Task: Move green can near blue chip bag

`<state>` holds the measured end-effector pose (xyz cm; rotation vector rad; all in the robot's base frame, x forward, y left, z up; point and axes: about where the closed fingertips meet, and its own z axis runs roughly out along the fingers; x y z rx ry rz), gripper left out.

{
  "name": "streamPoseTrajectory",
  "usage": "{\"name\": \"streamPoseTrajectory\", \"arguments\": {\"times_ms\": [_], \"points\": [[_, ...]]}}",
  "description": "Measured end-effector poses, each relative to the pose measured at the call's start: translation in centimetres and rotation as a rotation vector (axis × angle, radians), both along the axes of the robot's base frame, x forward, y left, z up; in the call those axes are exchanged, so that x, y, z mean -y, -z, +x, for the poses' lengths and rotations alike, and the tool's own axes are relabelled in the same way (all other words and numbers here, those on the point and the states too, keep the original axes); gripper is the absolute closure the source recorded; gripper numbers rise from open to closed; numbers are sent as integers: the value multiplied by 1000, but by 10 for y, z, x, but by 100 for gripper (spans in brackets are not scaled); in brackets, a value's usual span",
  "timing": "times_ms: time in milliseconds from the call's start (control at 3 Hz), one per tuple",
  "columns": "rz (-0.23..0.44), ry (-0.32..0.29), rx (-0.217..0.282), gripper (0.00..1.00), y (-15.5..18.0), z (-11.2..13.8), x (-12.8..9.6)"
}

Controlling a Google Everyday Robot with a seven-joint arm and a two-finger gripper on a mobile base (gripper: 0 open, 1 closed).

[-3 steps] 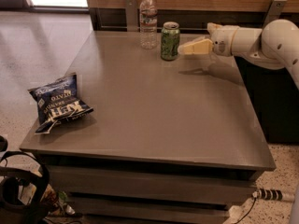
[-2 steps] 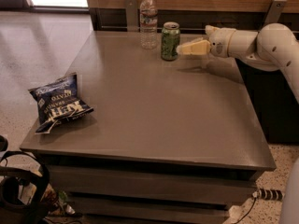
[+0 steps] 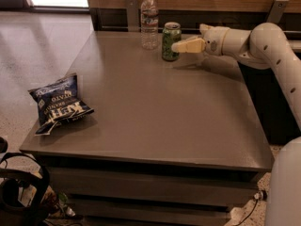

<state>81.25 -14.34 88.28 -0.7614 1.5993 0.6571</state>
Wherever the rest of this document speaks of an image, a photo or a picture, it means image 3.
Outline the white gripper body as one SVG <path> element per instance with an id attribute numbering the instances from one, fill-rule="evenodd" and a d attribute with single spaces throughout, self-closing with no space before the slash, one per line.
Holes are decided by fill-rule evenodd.
<path id="1" fill-rule="evenodd" d="M 224 38 L 229 29 L 222 26 L 210 26 L 202 31 L 206 43 L 205 51 L 214 56 L 222 55 Z"/>

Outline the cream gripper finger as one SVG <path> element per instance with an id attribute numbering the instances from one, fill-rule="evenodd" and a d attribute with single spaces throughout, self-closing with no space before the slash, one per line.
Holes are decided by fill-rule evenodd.
<path id="1" fill-rule="evenodd" d="M 200 24 L 199 25 L 199 32 L 200 32 L 201 35 L 204 35 L 207 31 L 209 31 L 212 28 L 213 27 L 211 25 Z"/>
<path id="2" fill-rule="evenodd" d="M 180 40 L 171 45 L 171 49 L 176 53 L 201 53 L 205 50 L 205 40 L 199 37 L 191 37 Z"/>

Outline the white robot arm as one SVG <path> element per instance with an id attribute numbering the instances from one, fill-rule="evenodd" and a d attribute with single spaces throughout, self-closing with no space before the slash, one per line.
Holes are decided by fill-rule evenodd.
<path id="1" fill-rule="evenodd" d="M 241 30 L 201 24 L 199 31 L 199 37 L 177 41 L 171 49 L 228 56 L 251 68 L 270 68 L 301 128 L 301 60 L 278 25 L 263 23 Z M 277 154 L 264 226 L 301 226 L 301 137 L 288 142 Z"/>

